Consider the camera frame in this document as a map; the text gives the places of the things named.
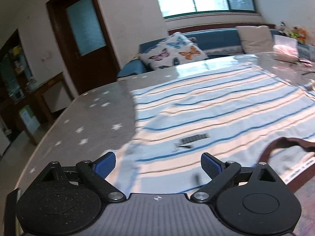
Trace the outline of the colourful plush toys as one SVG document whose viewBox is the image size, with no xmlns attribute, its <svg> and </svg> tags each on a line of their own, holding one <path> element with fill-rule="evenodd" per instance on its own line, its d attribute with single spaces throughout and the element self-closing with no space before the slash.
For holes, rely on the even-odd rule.
<svg viewBox="0 0 315 236">
<path fill-rule="evenodd" d="M 307 31 L 298 26 L 294 26 L 291 29 L 286 27 L 286 24 L 281 21 L 278 25 L 275 26 L 282 35 L 296 39 L 299 44 L 305 45 L 307 40 Z"/>
</svg>

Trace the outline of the butterfly print cushion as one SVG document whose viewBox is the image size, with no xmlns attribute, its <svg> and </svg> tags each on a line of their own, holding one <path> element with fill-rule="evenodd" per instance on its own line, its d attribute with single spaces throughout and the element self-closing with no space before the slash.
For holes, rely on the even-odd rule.
<svg viewBox="0 0 315 236">
<path fill-rule="evenodd" d="M 167 37 L 139 55 L 152 70 L 207 60 L 208 56 L 194 42 L 180 32 Z"/>
</svg>

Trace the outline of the blue sofa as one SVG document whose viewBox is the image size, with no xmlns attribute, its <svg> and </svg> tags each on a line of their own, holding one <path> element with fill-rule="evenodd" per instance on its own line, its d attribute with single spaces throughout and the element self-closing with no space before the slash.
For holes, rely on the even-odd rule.
<svg viewBox="0 0 315 236">
<path fill-rule="evenodd" d="M 183 35 L 194 42 L 205 54 L 207 54 L 207 60 L 245 54 L 236 28 L 196 31 L 185 33 Z M 140 75 L 153 71 L 140 60 L 139 55 L 146 49 L 149 49 L 166 38 L 141 44 L 139 46 L 137 57 L 124 65 L 123 69 L 118 73 L 118 78 Z"/>
</svg>

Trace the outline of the beige cushion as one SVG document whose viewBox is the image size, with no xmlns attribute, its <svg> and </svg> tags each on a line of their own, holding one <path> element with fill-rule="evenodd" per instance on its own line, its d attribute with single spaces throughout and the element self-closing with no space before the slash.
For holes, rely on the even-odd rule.
<svg viewBox="0 0 315 236">
<path fill-rule="evenodd" d="M 236 27 L 245 54 L 273 51 L 273 37 L 268 26 Z"/>
</svg>

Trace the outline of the dark wooden door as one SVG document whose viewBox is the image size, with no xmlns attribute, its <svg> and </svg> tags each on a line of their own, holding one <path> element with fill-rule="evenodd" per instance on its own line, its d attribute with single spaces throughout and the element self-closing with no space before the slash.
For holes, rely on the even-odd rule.
<svg viewBox="0 0 315 236">
<path fill-rule="evenodd" d="M 97 0 L 49 0 L 52 29 L 79 94 L 113 83 L 120 70 Z"/>
</svg>

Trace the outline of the pink tissue pack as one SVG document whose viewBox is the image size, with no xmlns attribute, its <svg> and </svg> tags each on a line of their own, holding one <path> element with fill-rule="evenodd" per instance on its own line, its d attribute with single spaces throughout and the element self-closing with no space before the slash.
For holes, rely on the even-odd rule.
<svg viewBox="0 0 315 236">
<path fill-rule="evenodd" d="M 274 35 L 273 56 L 276 60 L 294 63 L 298 61 L 298 42 L 294 38 Z"/>
</svg>

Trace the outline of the blue striped knit sweater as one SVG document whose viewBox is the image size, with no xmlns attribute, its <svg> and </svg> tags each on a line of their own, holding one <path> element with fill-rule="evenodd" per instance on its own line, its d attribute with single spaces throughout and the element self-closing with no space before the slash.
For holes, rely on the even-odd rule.
<svg viewBox="0 0 315 236">
<path fill-rule="evenodd" d="M 132 92 L 136 131 L 107 180 L 126 195 L 192 193 L 201 155 L 255 165 L 279 137 L 314 140 L 314 91 L 245 63 Z"/>
</svg>

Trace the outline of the wooden side table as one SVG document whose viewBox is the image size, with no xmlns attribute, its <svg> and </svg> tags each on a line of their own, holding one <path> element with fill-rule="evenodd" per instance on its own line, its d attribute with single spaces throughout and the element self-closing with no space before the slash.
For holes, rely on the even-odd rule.
<svg viewBox="0 0 315 236">
<path fill-rule="evenodd" d="M 40 123 L 48 123 L 49 126 L 52 126 L 55 123 L 56 119 L 54 118 L 53 112 L 49 108 L 49 105 L 45 99 L 45 94 L 58 84 L 62 85 L 68 98 L 72 102 L 74 100 L 74 96 L 65 80 L 63 72 L 58 73 L 46 82 L 26 93 L 26 100 L 29 101 L 31 109 L 35 109 L 34 115 L 37 119 L 39 119 Z"/>
</svg>

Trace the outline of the dark wooden display cabinet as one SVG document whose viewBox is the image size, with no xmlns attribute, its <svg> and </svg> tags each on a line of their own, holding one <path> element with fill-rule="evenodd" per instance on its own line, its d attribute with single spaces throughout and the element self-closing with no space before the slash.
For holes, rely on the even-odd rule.
<svg viewBox="0 0 315 236">
<path fill-rule="evenodd" d="M 35 145 L 33 133 L 22 117 L 25 112 L 31 117 L 36 115 L 36 102 L 29 90 L 31 79 L 33 75 L 16 30 L 1 48 L 1 120 L 9 140 L 25 132 Z"/>
</svg>

